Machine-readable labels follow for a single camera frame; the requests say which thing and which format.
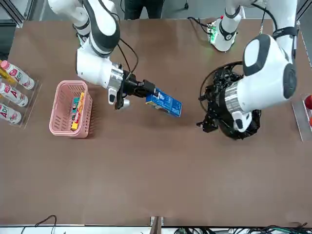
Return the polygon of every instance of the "red object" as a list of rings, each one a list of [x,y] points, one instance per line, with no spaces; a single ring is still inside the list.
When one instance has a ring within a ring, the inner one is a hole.
[[[309,110],[312,110],[312,95],[307,96],[307,98],[304,100],[304,104]]]

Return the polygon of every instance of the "bottle cap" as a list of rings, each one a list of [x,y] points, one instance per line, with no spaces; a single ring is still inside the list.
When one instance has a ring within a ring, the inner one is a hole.
[[[10,63],[9,63],[7,60],[4,60],[4,61],[1,62],[1,67],[2,67],[4,70],[8,69],[9,66],[10,66]]]

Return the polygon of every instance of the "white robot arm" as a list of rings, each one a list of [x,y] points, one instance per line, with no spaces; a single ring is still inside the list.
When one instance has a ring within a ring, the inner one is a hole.
[[[108,89],[108,102],[116,109],[130,105],[123,94],[143,98],[156,92],[147,80],[139,82],[136,76],[112,63],[109,55],[120,39],[119,24],[113,17],[115,5],[110,0],[48,0],[58,15],[67,16],[76,28],[81,47],[76,54],[76,73],[92,84]]]
[[[293,63],[297,0],[266,2],[266,9],[274,20],[273,35],[261,34],[248,43],[242,60],[243,78],[220,91],[215,98],[218,108],[230,113],[233,128],[241,133],[252,122],[252,111],[287,101],[296,89],[296,69]],[[227,0],[225,16],[215,22],[212,44],[216,49],[229,50],[241,19],[240,7],[251,4],[262,4],[262,1]]]

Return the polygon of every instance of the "brown table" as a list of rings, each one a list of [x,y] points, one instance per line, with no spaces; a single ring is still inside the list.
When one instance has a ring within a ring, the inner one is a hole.
[[[312,226],[312,145],[302,143],[291,104],[263,111],[259,132],[233,141],[202,132],[197,101],[205,76],[241,60],[259,20],[242,20],[236,43],[219,53],[188,20],[122,21],[121,35],[139,55],[138,79],[183,102],[180,118],[131,97],[115,111],[107,91],[90,86],[92,132],[87,139],[53,136],[48,127],[57,84],[78,79],[78,40],[69,22],[26,22],[9,60],[42,81],[26,129],[1,122],[0,224],[33,224],[50,214],[59,224]],[[267,32],[271,23],[265,21]],[[131,66],[135,57],[124,47]],[[112,61],[125,64],[118,49]],[[302,37],[296,95],[312,91]]]

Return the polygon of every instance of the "clear acrylic tray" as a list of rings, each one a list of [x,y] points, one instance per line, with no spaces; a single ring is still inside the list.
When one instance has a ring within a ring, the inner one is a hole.
[[[302,94],[300,98],[292,100],[292,109],[297,121],[300,137],[302,141],[312,140],[312,127],[310,126],[310,117],[312,111],[306,108],[304,101],[310,94]]]
[[[11,107],[12,109],[14,109],[18,112],[20,112],[22,115],[22,119],[19,122],[19,124],[11,124],[10,122],[8,122],[4,119],[0,119],[0,121],[5,121],[14,127],[18,127],[18,128],[22,128],[22,129],[26,128],[27,122],[28,122],[30,115],[32,113],[32,110],[34,108],[38,93],[39,93],[40,88],[42,86],[42,82],[40,80],[36,80],[36,79],[33,79],[33,80],[35,82],[35,86],[31,90],[27,90],[24,87],[22,87],[21,85],[19,85],[18,83],[12,84],[10,82],[7,82],[5,79],[2,79],[2,82],[11,85],[12,87],[19,90],[21,93],[25,94],[28,97],[28,104],[25,107],[19,107],[14,102],[12,102],[9,99],[1,96],[0,102],[3,103],[4,105],[7,105],[8,107]]]

